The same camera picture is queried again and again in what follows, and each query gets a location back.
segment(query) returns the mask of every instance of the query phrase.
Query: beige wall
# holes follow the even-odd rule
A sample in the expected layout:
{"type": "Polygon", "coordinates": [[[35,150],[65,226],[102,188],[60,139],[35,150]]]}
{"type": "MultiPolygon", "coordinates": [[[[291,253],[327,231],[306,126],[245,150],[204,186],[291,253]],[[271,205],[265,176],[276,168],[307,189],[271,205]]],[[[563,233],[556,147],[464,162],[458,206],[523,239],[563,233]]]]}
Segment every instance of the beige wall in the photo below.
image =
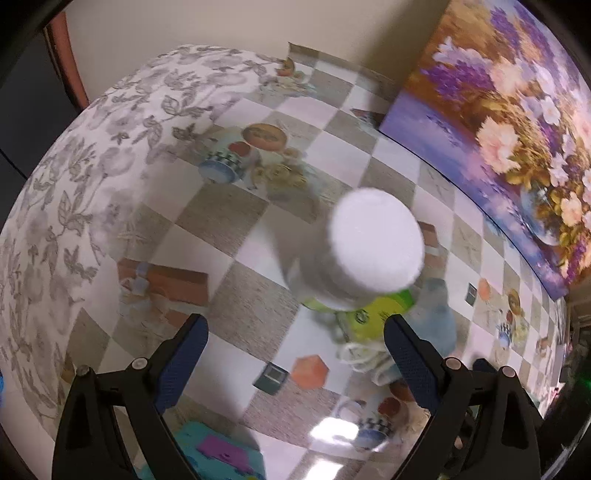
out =
{"type": "Polygon", "coordinates": [[[447,0],[74,0],[72,49],[92,100],[146,60],[182,43],[284,57],[287,43],[402,81],[447,0]]]}

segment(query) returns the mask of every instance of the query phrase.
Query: floral tablecloth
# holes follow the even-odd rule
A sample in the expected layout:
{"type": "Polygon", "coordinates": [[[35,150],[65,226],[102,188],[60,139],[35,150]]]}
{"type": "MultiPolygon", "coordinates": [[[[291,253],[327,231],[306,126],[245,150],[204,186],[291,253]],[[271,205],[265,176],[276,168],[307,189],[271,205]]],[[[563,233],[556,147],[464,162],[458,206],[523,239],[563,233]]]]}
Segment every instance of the floral tablecloth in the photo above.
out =
{"type": "Polygon", "coordinates": [[[561,304],[462,192],[377,132],[394,97],[386,79],[302,47],[290,59],[211,46],[159,56],[97,98],[28,179],[0,236],[0,339],[52,436],[75,367],[124,368],[178,328],[120,315],[116,262],[127,257],[208,274],[210,341],[165,415],[173,431],[192,419],[254,440],[269,479],[299,480],[319,462],[339,465],[336,478],[390,478],[422,409],[409,401],[409,421],[379,452],[311,439],[376,386],[339,363],[330,329],[284,281],[310,225],[358,186],[396,195],[434,226],[443,265],[416,287],[427,276],[447,283],[454,355],[513,366],[545,407],[561,304]],[[224,148],[212,156],[212,145],[224,148]],[[323,388],[287,379],[271,396],[253,386],[269,364],[290,371],[310,355],[328,370],[323,388]]]}

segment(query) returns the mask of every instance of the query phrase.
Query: flower painting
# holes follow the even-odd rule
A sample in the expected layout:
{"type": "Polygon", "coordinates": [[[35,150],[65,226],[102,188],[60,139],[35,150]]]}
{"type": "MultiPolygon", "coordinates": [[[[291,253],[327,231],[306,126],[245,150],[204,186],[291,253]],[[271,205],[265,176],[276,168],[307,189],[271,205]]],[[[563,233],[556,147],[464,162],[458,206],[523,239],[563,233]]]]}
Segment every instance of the flower painting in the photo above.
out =
{"type": "Polygon", "coordinates": [[[590,101],[517,0],[452,0],[380,130],[472,198],[557,299],[591,272],[590,101]]]}

